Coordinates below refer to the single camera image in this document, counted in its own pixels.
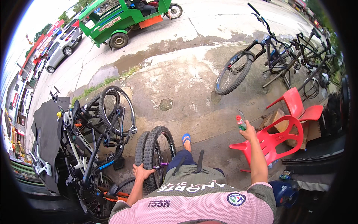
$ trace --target shorts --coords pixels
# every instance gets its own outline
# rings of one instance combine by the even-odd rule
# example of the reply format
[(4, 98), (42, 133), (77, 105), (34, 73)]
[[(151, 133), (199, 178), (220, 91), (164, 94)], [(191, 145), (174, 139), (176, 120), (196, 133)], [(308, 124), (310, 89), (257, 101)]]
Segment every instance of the shorts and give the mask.
[[(197, 165), (197, 163), (194, 162), (192, 154), (188, 150), (183, 149), (176, 153), (174, 159), (166, 167), (166, 172), (168, 172), (172, 168), (177, 167), (183, 157), (185, 157), (185, 160), (182, 165)], [(219, 168), (214, 168), (214, 169), (224, 175), (224, 172), (221, 169)]]

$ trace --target hand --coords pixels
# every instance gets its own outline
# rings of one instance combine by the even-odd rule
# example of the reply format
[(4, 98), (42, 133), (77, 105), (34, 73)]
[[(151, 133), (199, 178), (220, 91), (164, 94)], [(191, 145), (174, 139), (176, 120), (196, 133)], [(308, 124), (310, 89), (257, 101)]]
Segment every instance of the hand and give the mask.
[(145, 179), (147, 179), (149, 177), (149, 175), (151, 175), (152, 173), (155, 172), (155, 169), (151, 169), (151, 170), (146, 170), (143, 168), (143, 164), (136, 166), (135, 164), (133, 164), (133, 175), (135, 176), (135, 179), (138, 181), (144, 181)]
[(246, 131), (243, 131), (243, 130), (240, 129), (239, 133), (242, 136), (244, 136), (244, 138), (246, 140), (249, 140), (250, 142), (254, 141), (254, 140), (257, 140), (255, 128), (252, 125), (250, 125), (248, 120), (245, 121), (245, 124), (246, 124)]

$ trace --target pink jersey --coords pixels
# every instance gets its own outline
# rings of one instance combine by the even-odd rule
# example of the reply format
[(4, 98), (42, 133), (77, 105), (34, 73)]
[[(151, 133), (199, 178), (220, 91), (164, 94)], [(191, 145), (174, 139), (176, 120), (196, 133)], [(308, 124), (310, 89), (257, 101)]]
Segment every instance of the pink jersey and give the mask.
[(178, 176), (173, 177), (174, 169), (171, 169), (159, 189), (132, 207), (118, 201), (109, 224), (200, 223), (209, 220), (273, 223), (276, 206), (271, 185), (258, 182), (246, 191), (240, 191), (227, 185), (225, 177), (215, 169), (203, 167), (201, 173), (193, 173), (194, 170), (196, 165), (184, 165)]

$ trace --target green tricycle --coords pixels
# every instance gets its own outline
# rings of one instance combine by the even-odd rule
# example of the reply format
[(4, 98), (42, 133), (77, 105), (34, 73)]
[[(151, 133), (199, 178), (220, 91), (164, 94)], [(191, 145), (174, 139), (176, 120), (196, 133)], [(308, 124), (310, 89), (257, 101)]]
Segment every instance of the green tricycle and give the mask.
[[(128, 43), (129, 31), (161, 22), (163, 14), (170, 19), (176, 19), (183, 12), (183, 9), (177, 3), (171, 3), (171, 0), (154, 0), (149, 3), (145, 0), (135, 1), (154, 6), (155, 13), (146, 15), (146, 11), (136, 9), (130, 0), (94, 0), (81, 11), (79, 26), (98, 48), (102, 43), (109, 44), (111, 49), (122, 48)], [(94, 25), (83, 22), (88, 18)]]

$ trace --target sky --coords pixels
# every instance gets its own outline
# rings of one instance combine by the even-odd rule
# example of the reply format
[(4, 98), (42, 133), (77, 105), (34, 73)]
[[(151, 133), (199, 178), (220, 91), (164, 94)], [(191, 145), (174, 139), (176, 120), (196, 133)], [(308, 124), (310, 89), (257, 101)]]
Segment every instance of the sky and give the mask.
[[(46, 26), (48, 23), (55, 23), (58, 17), (72, 5), (76, 4), (78, 0), (34, 0), (24, 14), (19, 26), (11, 41), (8, 54), (5, 58), (4, 67), (2, 68), (1, 76), (1, 96), (3, 100), (6, 99), (7, 85), (13, 80), (19, 67), (16, 63), (23, 65), (25, 62), (26, 51), (30, 49), (31, 45), (25, 38), (29, 35), (29, 40), (33, 41), (35, 34)], [(73, 16), (75, 12), (68, 13), (69, 17)]]

